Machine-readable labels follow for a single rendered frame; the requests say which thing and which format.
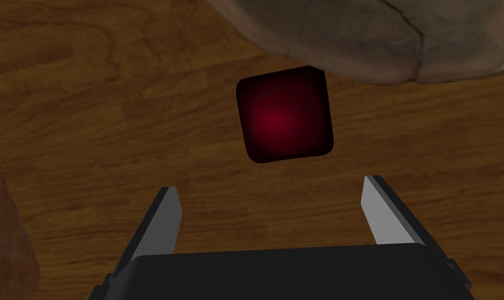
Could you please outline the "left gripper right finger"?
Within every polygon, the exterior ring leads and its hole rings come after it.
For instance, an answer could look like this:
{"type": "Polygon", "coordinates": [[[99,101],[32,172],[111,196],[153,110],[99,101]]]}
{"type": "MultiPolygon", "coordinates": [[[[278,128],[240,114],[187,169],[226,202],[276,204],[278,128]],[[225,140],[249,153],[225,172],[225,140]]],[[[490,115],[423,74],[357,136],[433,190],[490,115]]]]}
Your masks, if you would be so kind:
{"type": "Polygon", "coordinates": [[[377,244],[422,244],[431,254],[448,260],[422,223],[381,176],[366,176],[361,207],[377,244]]]}

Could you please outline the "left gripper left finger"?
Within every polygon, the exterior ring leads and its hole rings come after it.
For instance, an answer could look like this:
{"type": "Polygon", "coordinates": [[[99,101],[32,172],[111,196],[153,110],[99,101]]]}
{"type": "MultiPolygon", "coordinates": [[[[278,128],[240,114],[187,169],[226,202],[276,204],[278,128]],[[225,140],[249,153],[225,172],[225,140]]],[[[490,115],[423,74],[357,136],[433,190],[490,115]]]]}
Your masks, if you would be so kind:
{"type": "Polygon", "coordinates": [[[136,257],[173,253],[181,217],[176,187],[161,188],[121,255],[113,277],[136,257]]]}

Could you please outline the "brown wooden table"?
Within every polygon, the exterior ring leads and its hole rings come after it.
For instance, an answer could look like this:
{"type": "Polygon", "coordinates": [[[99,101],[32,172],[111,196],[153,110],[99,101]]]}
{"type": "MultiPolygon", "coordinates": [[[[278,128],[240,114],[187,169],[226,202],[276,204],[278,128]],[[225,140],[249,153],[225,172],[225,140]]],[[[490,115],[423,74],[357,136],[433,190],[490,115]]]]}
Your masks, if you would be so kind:
{"type": "Polygon", "coordinates": [[[31,300],[87,300],[163,186],[181,200],[178,253],[370,244],[376,174],[476,300],[504,300],[504,76],[328,74],[333,150],[256,164],[236,84],[298,65],[205,0],[0,0],[0,166],[40,264],[31,300]]]}

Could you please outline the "dark red cube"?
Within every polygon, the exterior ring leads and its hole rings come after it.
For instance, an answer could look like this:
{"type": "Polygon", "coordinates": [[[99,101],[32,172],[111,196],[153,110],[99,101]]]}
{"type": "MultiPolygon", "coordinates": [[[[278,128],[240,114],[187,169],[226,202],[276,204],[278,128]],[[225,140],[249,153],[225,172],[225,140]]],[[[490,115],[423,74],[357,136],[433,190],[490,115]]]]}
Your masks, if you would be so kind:
{"type": "Polygon", "coordinates": [[[325,72],[303,66],[240,80],[245,150],[255,163],[316,157],[334,147],[325,72]]]}

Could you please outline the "reddish-brown rounded lump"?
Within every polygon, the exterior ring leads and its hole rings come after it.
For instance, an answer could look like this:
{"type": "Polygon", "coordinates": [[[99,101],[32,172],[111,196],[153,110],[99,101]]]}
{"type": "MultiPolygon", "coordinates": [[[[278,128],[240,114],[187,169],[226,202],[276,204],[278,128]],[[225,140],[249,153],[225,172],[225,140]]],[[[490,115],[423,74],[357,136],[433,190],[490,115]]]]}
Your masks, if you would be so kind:
{"type": "Polygon", "coordinates": [[[0,300],[28,300],[40,267],[0,168],[0,300]]]}

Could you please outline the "grey-brown bowl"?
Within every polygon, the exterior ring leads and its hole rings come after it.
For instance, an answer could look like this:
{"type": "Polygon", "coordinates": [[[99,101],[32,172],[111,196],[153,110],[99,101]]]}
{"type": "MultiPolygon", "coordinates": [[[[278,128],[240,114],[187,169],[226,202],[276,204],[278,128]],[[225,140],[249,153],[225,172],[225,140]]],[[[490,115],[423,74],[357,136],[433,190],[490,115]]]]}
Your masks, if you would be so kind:
{"type": "Polygon", "coordinates": [[[378,85],[504,73],[504,0],[207,0],[268,52],[378,85]]]}

